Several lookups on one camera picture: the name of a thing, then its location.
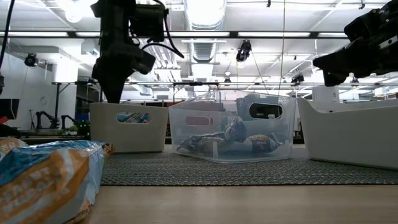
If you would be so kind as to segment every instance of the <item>chip bag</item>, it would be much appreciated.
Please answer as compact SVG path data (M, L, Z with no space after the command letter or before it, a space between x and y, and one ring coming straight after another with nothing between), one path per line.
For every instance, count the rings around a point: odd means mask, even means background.
M76 223L100 189L113 147L62 141L15 147L0 161L0 223Z
M11 149L19 146L27 146L27 144L16 138L5 138L0 140L0 161Z

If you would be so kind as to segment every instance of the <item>wrapped snack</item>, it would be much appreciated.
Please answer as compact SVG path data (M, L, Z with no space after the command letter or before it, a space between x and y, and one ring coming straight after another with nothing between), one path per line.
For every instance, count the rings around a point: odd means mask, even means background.
M270 153L279 147L273 139L265 135L254 135L248 137L252 143L252 152L265 152Z
M76 223L100 188L105 155L96 141L16 147L0 161L0 223Z
M224 137L228 142L244 142L248 137L248 129L245 127L242 119L233 113L232 122L226 127Z
M177 151L180 149L187 149L191 153L200 153L203 152L204 146L204 138L206 141L210 139L217 138L217 139L224 139L224 133L216 133L216 134L204 134L201 136L191 136L186 140L182 141L180 146L177 148Z

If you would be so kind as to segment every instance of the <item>desk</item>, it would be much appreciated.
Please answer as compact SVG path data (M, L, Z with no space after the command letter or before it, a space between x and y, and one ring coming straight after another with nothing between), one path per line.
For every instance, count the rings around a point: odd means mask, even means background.
M101 187L82 223L398 223L398 186Z

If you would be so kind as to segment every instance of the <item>woven placemat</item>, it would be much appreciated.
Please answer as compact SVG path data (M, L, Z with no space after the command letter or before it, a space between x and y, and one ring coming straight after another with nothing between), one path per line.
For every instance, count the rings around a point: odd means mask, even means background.
M375 169L301 156L280 161L220 164L171 152L116 154L108 158L102 185L240 186L398 184L398 171Z

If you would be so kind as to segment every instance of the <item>black robotic arm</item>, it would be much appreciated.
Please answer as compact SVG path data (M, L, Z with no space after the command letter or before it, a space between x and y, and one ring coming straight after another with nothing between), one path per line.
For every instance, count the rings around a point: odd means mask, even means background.
M313 61L326 86L343 83L350 73L364 78L398 71L398 0L356 18L344 33L351 43Z
M156 5L136 4L135 0L99 0L91 6L95 17L101 18L100 57L92 77L99 81L109 103L119 103L124 82L134 71L148 74L155 57L143 49L162 45L169 10L158 0ZM170 34L166 23L166 32ZM135 36L148 37L148 44L139 48ZM183 55L170 41L176 54Z

